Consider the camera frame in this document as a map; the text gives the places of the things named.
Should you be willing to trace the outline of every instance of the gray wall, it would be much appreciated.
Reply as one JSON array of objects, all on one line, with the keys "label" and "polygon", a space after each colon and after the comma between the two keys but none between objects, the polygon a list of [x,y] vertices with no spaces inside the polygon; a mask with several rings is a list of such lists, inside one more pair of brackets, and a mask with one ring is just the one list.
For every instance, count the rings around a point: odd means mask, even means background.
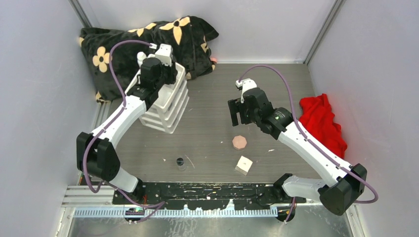
[{"label": "gray wall", "polygon": [[97,108],[66,0],[0,3],[0,236],[49,237]]},{"label": "gray wall", "polygon": [[362,205],[374,237],[419,231],[418,42],[417,0],[350,0],[309,65],[342,125],[347,159],[367,167],[380,194]]},{"label": "gray wall", "polygon": [[220,33],[219,62],[302,62],[335,0],[80,0],[93,25],[120,30],[185,15]]}]

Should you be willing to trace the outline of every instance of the red towel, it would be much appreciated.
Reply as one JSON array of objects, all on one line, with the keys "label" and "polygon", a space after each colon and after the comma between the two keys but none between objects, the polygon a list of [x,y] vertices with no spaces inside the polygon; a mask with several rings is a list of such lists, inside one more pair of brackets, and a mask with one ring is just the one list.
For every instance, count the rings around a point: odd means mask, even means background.
[{"label": "red towel", "polygon": [[299,121],[305,129],[335,155],[343,159],[348,145],[342,139],[340,125],[333,122],[335,115],[332,113],[327,95],[303,98],[300,105],[302,116]]}]

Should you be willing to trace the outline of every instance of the wooden block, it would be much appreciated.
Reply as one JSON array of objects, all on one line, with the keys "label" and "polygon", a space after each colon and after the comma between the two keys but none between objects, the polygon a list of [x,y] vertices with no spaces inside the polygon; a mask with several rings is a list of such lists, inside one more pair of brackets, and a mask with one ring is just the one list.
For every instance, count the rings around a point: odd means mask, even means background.
[{"label": "wooden block", "polygon": [[236,170],[244,175],[247,175],[252,164],[253,164],[253,161],[242,156],[240,157],[240,160],[236,165]]},{"label": "wooden block", "polygon": [[243,136],[235,136],[233,138],[233,147],[237,151],[243,150],[246,147],[247,143],[248,142],[246,141],[246,138]]}]

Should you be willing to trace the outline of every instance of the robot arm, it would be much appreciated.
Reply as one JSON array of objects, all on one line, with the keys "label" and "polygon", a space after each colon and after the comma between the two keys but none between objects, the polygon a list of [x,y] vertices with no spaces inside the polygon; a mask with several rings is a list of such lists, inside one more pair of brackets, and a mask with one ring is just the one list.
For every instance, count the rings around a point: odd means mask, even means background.
[{"label": "robot arm", "polygon": [[242,90],[241,98],[228,102],[233,126],[238,125],[236,114],[239,113],[242,124],[256,123],[262,132],[270,134],[274,139],[293,149],[322,178],[305,179],[285,174],[274,183],[277,195],[319,200],[330,212],[342,215],[362,194],[364,185],[336,167],[307,142],[307,139],[335,159],[341,167],[351,170],[363,180],[367,176],[366,169],[361,164],[351,166],[350,163],[337,157],[298,122],[308,136],[305,139],[298,130],[292,114],[284,108],[273,108],[265,92],[258,88],[253,80],[237,81],[236,87]]},{"label": "robot arm", "polygon": [[165,84],[176,81],[176,63],[172,58],[172,47],[161,44],[159,50],[145,57],[141,54],[138,62],[140,70],[126,89],[126,104],[123,103],[115,112],[90,134],[80,133],[77,137],[77,168],[83,170],[83,156],[88,143],[100,131],[104,130],[87,155],[89,174],[142,198],[142,181],[126,172],[119,161],[115,148],[131,125],[142,116],[157,100],[159,90]]}]

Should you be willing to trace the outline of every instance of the pink object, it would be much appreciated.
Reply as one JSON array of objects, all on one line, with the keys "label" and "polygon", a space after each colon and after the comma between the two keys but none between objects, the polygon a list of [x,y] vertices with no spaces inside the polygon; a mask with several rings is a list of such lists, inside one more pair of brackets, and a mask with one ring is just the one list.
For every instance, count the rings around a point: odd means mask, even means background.
[{"label": "pink object", "polygon": [[235,136],[233,138],[233,147],[237,151],[243,150],[246,147],[247,143],[248,142],[246,141],[246,138],[243,136]]}]

